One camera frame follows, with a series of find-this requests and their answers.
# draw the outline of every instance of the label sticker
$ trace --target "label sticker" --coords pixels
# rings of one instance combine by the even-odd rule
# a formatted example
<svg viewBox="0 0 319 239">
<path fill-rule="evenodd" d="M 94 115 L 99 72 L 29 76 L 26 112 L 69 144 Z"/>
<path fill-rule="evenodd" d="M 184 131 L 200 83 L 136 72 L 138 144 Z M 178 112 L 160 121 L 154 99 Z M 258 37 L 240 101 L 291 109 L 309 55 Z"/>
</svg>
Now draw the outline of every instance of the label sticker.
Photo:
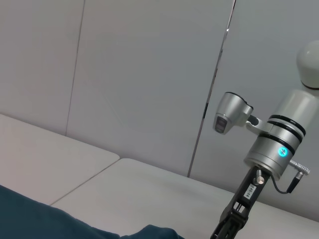
<svg viewBox="0 0 319 239">
<path fill-rule="evenodd" d="M 250 199 L 251 196 L 254 194 L 255 190 L 256 190 L 256 186 L 250 184 L 249 187 L 247 188 L 245 194 L 244 194 L 244 197 L 247 198 L 247 199 Z"/>
</svg>

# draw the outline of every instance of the silver connector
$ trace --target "silver connector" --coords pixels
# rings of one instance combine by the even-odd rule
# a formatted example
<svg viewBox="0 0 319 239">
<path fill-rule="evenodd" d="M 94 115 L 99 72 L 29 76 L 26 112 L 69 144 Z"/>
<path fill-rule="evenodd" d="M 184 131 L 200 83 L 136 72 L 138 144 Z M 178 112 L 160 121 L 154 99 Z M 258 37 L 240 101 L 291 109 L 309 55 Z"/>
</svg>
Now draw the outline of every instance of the silver connector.
<svg viewBox="0 0 319 239">
<path fill-rule="evenodd" d="M 265 183 L 265 178 L 263 177 L 263 173 L 260 169 L 256 171 L 256 178 L 254 181 L 256 184 L 259 184 L 259 185 L 262 185 Z"/>
<path fill-rule="evenodd" d="M 299 172 L 302 172 L 305 175 L 310 174 L 310 169 L 308 169 L 307 167 L 303 166 L 300 163 L 294 162 L 293 160 L 290 160 L 289 164 L 294 167 L 295 169 L 297 169 Z"/>
<path fill-rule="evenodd" d="M 296 174 L 295 178 L 301 180 L 301 178 L 303 177 L 303 175 L 304 175 L 304 174 L 303 174 L 302 172 L 298 172 L 298 173 Z"/>
</svg>

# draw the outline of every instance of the white wall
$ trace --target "white wall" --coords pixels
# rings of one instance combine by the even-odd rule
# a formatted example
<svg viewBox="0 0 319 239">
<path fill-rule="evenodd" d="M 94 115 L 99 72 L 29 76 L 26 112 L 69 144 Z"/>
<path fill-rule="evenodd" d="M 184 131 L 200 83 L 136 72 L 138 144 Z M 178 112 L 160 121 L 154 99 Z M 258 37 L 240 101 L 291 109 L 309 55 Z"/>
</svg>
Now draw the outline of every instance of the white wall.
<svg viewBox="0 0 319 239">
<path fill-rule="evenodd" d="M 317 0 L 239 0 L 236 3 L 225 41 L 212 97 L 199 140 L 191 178 L 235 191 L 248 168 L 244 165 L 255 136 L 241 128 L 226 136 L 212 129 L 219 100 L 226 91 L 243 96 L 255 107 L 254 115 L 267 119 L 281 98 L 291 89 L 301 88 L 296 67 L 297 51 L 319 39 Z M 277 193 L 269 182 L 261 202 L 319 221 L 319 117 L 294 160 L 308 166 L 291 195 Z M 289 168 L 279 182 L 285 190 L 295 175 Z"/>
<path fill-rule="evenodd" d="M 67 136 L 186 175 L 232 4 L 86 1 Z"/>
<path fill-rule="evenodd" d="M 0 1 L 0 113 L 65 134 L 83 0 Z"/>
</svg>

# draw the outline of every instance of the wall seam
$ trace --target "wall seam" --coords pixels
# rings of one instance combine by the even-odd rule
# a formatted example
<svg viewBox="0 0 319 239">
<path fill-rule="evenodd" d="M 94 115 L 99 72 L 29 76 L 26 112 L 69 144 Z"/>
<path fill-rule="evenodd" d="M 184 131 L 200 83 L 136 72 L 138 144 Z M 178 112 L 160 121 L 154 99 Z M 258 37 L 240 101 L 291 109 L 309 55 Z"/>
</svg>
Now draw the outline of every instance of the wall seam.
<svg viewBox="0 0 319 239">
<path fill-rule="evenodd" d="M 210 89 L 209 89 L 209 93 L 208 93 L 208 97 L 207 97 L 207 100 L 206 100 L 206 103 L 205 103 L 205 109 L 204 109 L 204 113 L 203 113 L 203 118 L 202 118 L 201 123 L 200 123 L 199 131 L 198 131 L 198 135 L 197 135 L 197 139 L 196 139 L 196 143 L 195 143 L 195 147 L 194 147 L 194 151 L 193 151 L 192 158 L 191 158 L 191 161 L 190 161 L 190 164 L 189 164 L 189 169 L 188 169 L 188 173 L 187 173 L 187 177 L 188 178 L 190 177 L 191 169 L 193 167 L 193 163 L 194 163 L 194 159 L 195 159 L 195 155 L 196 155 L 196 151 L 197 151 L 197 147 L 198 147 L 198 143 L 199 143 L 199 138 L 200 138 L 201 131 L 203 129 L 203 125 L 204 125 L 204 121 L 205 121 L 206 110 L 208 108 L 209 100 L 210 100 L 211 93 L 212 93 L 212 90 L 213 90 L 213 85 L 214 85 L 214 82 L 215 82 L 215 79 L 216 79 L 216 75 L 217 75 L 217 71 L 218 71 L 218 65 L 219 65 L 221 56 L 223 54 L 223 46 L 224 46 L 224 42 L 225 42 L 226 37 L 227 37 L 227 33 L 228 33 L 228 29 L 229 29 L 231 18 L 233 16 L 235 4 L 236 4 L 236 0 L 234 0 L 233 8 L 231 10 L 231 13 L 230 13 L 230 16 L 229 16 L 229 19 L 228 19 L 228 22 L 227 22 L 227 27 L 225 29 L 224 38 L 223 38 L 223 41 L 222 41 L 221 46 L 220 46 L 220 51 L 219 51 L 218 59 L 217 59 L 217 62 L 216 62 L 214 76 L 213 76 L 213 79 L 212 79 L 212 82 L 211 82 L 211 85 L 210 85 Z"/>
<path fill-rule="evenodd" d="M 82 17 L 81 17 L 81 23 L 80 23 L 78 46 L 77 46 L 77 49 L 76 49 L 76 56 L 75 56 L 75 65 L 74 65 L 73 81 L 72 81 L 72 88 L 71 88 L 69 112 L 68 112 L 68 118 L 67 118 L 66 127 L 65 127 L 65 136 L 66 136 L 66 133 L 67 133 L 67 130 L 68 130 L 68 124 L 69 124 L 69 117 L 70 117 L 70 110 L 71 110 L 71 101 L 72 101 L 73 86 L 74 86 L 74 79 L 75 79 L 75 71 L 76 71 L 76 65 L 77 65 L 77 62 L 78 62 L 78 52 L 79 52 L 79 45 L 80 45 L 80 37 L 81 37 L 81 30 L 82 30 L 83 15 L 84 15 L 84 7 L 85 7 L 85 0 L 83 1 L 83 9 L 82 9 Z"/>
</svg>

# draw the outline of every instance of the table surface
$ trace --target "table surface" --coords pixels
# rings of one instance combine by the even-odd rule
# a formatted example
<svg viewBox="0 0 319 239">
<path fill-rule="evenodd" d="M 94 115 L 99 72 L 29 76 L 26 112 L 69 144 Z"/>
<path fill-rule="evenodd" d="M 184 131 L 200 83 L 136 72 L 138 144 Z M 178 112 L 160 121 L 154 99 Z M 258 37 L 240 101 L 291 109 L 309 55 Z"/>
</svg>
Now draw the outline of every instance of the table surface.
<svg viewBox="0 0 319 239">
<path fill-rule="evenodd" d="M 173 228 L 186 239 L 208 239 L 232 196 L 150 165 L 121 159 L 53 206 L 121 236 L 152 224 Z M 319 223 L 257 202 L 236 239 L 316 239 L 318 235 Z"/>
<path fill-rule="evenodd" d="M 120 157 L 0 115 L 0 184 L 52 204 Z"/>
</svg>

